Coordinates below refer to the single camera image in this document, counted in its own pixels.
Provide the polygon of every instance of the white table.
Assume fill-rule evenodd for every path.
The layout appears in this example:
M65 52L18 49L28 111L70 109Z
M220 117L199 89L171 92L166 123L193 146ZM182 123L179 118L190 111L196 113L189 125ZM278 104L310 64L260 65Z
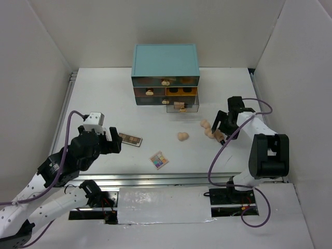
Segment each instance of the white table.
M220 149L216 140L204 135L200 121L211 124L219 110L227 111L227 99L238 95L255 98L255 91L246 68L201 68L199 81L200 107L197 113L166 113L165 106L137 106L131 82L131 68L80 68L65 122L72 110L83 114L102 112L104 127L116 127L118 132L143 138L140 148L123 144L120 154L101 155L83 174L178 174L206 173ZM246 106L259 110L255 101ZM74 116L70 140L78 135L82 119ZM178 132L190 138L177 139ZM56 150L64 145L62 126ZM248 167L251 141L241 132L221 154L214 172L239 173ZM158 151L170 161L157 170L149 157Z

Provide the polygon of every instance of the makeup palette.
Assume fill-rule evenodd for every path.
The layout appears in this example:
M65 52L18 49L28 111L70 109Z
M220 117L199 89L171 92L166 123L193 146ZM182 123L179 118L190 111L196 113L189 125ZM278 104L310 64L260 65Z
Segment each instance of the makeup palette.
M119 133L119 136L122 138L123 144L129 144L136 147L140 147L143 140L141 137L128 135L124 133Z
M155 153L152 157L150 157L150 161L154 164L157 170L169 162L169 160L164 157L161 151Z

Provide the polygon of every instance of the small toy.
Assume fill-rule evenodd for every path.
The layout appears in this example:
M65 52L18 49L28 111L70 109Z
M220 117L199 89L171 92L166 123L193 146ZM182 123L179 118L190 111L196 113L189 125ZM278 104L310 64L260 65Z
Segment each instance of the small toy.
M219 143L221 143L222 145L225 144L225 137L224 137L224 135L222 134L222 132L221 132L219 129L217 129L217 130L213 133L213 135L214 135L214 137L217 139L217 141L218 141Z
M210 123L206 120L206 119L203 119L200 123L201 127L203 127L204 129L207 129L207 128L210 128L211 125Z
M187 132L179 132L177 134L177 139L179 139L181 142L184 140L187 140L189 138L189 134Z
M211 139L214 139L214 135L212 134L211 128L206 128L204 134Z

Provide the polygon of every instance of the teal box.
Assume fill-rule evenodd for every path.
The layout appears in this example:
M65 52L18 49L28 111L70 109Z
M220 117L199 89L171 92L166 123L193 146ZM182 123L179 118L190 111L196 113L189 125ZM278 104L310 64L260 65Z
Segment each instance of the teal box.
M135 45L134 87L194 87L199 77L195 44Z

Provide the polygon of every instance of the purple cable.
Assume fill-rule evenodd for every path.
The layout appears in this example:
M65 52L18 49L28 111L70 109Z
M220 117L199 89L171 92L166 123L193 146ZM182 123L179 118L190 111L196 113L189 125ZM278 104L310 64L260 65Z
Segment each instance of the purple cable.
M37 200L39 199L40 197L44 196L48 191L51 190L51 188L53 188L53 186L58 182L59 178L60 178L60 175L62 173L62 170L63 170L63 166L64 166L64 161L66 159L66 153L67 153L67 149L68 149L68 140L69 140L69 129L70 129L70 126L71 126L71 119L72 119L72 115L73 114L77 114L79 115L81 118L84 118L84 115L79 113L78 111L76 110L73 110L69 113L68 115L68 120L67 120L67 128L66 128L66 137L65 137L65 142L64 142L64 147L63 147L63 153L62 153L62 158L61 158L61 162L60 162L60 166L59 166L59 170L57 172L57 175L56 177L54 178L53 182L51 183L50 186L48 186L47 189L45 189L44 192L42 192L40 195L38 196L35 196L33 198L29 198L29 199L26 199L26 200L20 200L18 201L17 203L21 203L21 204L24 204L24 203L28 203L28 202L31 202L31 201L34 201L34 200ZM0 202L0 206L2 205L12 205L12 201L8 201L8 202Z
M255 115L252 115L248 120L246 120L243 124L241 124L234 132L233 134L228 138L228 140L226 140L226 143L223 145L223 147L221 147L221 149L218 151L217 155L215 156L215 158L213 159L211 165L210 165L210 168L209 168L209 172L207 173L207 179L209 180L209 183L211 185L214 185L214 186L218 186L218 187L242 187L242 188L249 188L249 189L256 189L264 198L264 200L266 201L267 203L267 206L268 206L268 216L267 218L259 225L251 225L249 223L247 223L244 218L243 218L243 215L245 214L245 212L247 212L248 210L250 209L254 209L254 207L249 207L245 210L243 210L243 212L241 213L241 219L242 221L249 227L254 227L254 228L257 228L257 227L262 227L264 226L268 220L270 219L270 216L271 216L271 206L270 206L270 202L269 200L266 198L266 196L263 194L263 192L261 190L259 190L258 188L254 188L252 186L245 186L245 185L238 185L238 184L218 184L218 183L214 183L212 182L211 180L211 173L212 173L212 169L214 167L214 164L216 163L218 157L220 156L220 154L224 151L224 149L226 148L226 146L230 143L230 141L234 138L234 136L240 132L240 130L247 124L249 123L251 120L253 120L255 118L256 115L267 115L267 114L270 114L273 112L273 108L271 105L269 105L267 102L263 101L263 100L259 100L259 99L254 99L254 98L245 98L245 99L242 99L242 100L256 100L258 102L262 102L264 104L266 104L270 110L268 112L260 112L260 113L256 113Z
M27 247L29 247L29 246L32 246L34 243L36 243L43 235L44 235L44 233L47 231L47 229L52 225L52 223L53 223L53 221L54 220L52 220L48 225L47 225L47 227L41 232L41 234L37 237L37 239L35 239L33 242L31 242L30 244L28 244L28 245L24 245L24 246L22 246L21 248L27 248Z

